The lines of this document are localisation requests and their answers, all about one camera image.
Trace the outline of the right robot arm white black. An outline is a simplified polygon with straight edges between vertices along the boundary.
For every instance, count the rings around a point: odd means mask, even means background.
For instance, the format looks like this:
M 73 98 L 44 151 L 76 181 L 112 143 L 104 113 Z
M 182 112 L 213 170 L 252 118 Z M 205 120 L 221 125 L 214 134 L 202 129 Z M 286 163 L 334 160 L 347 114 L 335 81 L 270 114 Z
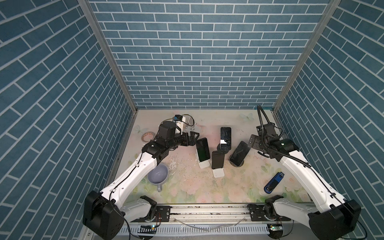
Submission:
M 249 147 L 281 163 L 315 204 L 311 208 L 276 195 L 265 201 L 266 218 L 271 221 L 279 217 L 294 220 L 310 228 L 319 240 L 337 240 L 353 232 L 359 221 L 361 206 L 355 200 L 347 200 L 328 184 L 292 140 L 280 140 L 273 123 L 258 126 L 257 130 L 258 134 L 250 137 Z

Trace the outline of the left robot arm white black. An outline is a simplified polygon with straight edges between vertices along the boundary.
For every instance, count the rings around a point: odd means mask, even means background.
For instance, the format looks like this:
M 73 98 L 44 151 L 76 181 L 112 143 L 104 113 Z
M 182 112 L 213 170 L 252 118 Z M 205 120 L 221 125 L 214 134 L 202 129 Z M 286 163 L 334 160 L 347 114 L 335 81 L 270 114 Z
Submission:
M 152 217 L 156 203 L 141 197 L 133 203 L 133 209 L 122 212 L 121 208 L 133 189 L 161 161 L 170 150 L 179 146 L 194 146 L 200 134 L 184 132 L 170 139 L 159 136 L 146 143 L 142 153 L 116 180 L 100 192 L 91 191 L 84 201 L 83 224 L 104 240 L 113 239 L 126 222 Z

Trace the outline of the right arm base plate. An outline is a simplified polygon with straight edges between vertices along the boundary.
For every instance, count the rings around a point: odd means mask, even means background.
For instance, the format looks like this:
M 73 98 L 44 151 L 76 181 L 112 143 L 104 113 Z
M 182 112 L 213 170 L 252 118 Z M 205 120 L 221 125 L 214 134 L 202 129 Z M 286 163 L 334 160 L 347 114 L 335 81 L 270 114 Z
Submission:
M 288 222 L 290 218 L 279 216 L 273 207 L 269 204 L 248 204 L 247 209 L 250 212 L 252 222 L 270 221 L 270 222 Z

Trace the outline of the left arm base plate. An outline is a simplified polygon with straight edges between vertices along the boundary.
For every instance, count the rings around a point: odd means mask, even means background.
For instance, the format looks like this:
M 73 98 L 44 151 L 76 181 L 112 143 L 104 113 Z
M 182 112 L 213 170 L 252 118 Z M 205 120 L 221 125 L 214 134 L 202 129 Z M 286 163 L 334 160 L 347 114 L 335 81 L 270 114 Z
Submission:
M 171 215 L 171 206 L 168 205 L 157 205 L 155 215 L 151 220 L 147 217 L 138 218 L 133 220 L 133 223 L 144 223 L 144 222 L 155 222 L 156 216 L 160 215 L 162 222 L 169 222 Z

